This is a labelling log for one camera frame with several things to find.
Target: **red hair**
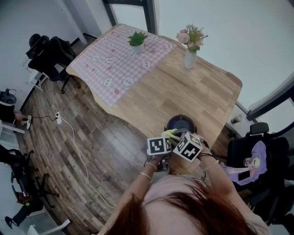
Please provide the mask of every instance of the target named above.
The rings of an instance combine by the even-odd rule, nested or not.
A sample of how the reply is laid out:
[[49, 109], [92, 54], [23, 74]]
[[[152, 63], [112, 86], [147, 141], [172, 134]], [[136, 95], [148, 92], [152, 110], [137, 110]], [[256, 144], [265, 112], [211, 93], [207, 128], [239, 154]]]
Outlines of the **red hair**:
[[[187, 185], [191, 193], [174, 192], [163, 201], [185, 212], [203, 235], [255, 235], [242, 214], [229, 201], [213, 194], [201, 183]], [[132, 196], [105, 235], [148, 235], [149, 223], [143, 200]]]

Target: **black fan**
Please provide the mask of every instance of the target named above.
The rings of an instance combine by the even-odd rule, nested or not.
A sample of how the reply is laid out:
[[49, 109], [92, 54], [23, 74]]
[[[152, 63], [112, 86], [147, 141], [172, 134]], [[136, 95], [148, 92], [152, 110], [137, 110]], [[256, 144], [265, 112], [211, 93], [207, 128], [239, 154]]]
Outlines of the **black fan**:
[[190, 119], [188, 116], [185, 115], [176, 115], [173, 116], [169, 122], [167, 123], [166, 126], [167, 130], [172, 130], [172, 129], [182, 129], [185, 128], [187, 130], [189, 130], [191, 133], [196, 133], [197, 132], [197, 128], [194, 125], [194, 122], [192, 121], [192, 119]]

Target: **white vase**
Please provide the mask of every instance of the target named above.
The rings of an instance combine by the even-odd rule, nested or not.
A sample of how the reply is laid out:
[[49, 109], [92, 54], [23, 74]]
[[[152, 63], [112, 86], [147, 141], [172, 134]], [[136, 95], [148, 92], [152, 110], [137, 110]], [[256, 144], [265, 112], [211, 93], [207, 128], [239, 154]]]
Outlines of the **white vase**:
[[131, 48], [133, 49], [133, 52], [135, 52], [136, 54], [141, 54], [144, 51], [144, 43], [142, 43], [139, 46], [131, 46]]
[[191, 52], [189, 49], [185, 53], [185, 68], [191, 69], [194, 68], [196, 64], [196, 52]]

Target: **pink checkered tablecloth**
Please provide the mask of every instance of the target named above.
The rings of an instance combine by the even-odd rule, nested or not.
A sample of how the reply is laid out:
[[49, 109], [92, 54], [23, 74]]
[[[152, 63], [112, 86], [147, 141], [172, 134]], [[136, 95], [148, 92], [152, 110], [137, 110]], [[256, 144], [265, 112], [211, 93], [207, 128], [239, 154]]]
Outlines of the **pink checkered tablecloth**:
[[144, 52], [135, 54], [128, 43], [130, 39], [127, 38], [135, 31], [142, 30], [127, 25], [117, 27], [91, 44], [72, 64], [79, 77], [110, 107], [175, 46], [168, 40], [143, 31], [148, 35]]

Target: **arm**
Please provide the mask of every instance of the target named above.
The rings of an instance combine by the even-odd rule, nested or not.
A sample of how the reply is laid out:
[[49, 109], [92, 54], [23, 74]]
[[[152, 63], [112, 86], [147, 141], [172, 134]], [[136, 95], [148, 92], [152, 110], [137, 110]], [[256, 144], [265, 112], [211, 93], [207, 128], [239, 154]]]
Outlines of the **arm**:
[[[205, 146], [202, 151], [210, 153], [210, 150]], [[207, 155], [200, 155], [199, 158], [203, 162], [205, 167], [212, 166], [216, 161], [214, 157]], [[235, 186], [229, 176], [225, 173], [225, 171], [219, 164], [212, 166], [209, 170], [206, 171], [206, 174], [209, 176], [212, 189], [217, 195], [226, 198], [239, 210], [241, 214], [253, 214], [253, 212], [249, 209], [249, 207], [244, 203], [242, 198], [237, 193]]]
[[[159, 161], [161, 160], [162, 156], [154, 156], [153, 160], [151, 161], [152, 164], [157, 166], [159, 164]], [[149, 164], [147, 164], [143, 170], [141, 170], [142, 173], [150, 176], [152, 178], [155, 168]], [[130, 185], [130, 187], [123, 193], [122, 197], [119, 200], [119, 203], [117, 204], [114, 212], [109, 217], [106, 224], [103, 226], [101, 231], [98, 234], [105, 234], [107, 229], [114, 223], [117, 216], [120, 213], [120, 210], [122, 207], [131, 199], [131, 195], [134, 194], [139, 200], [142, 200], [149, 189], [150, 186], [150, 179], [142, 174], [139, 174], [137, 178], [133, 181], [133, 183]]]

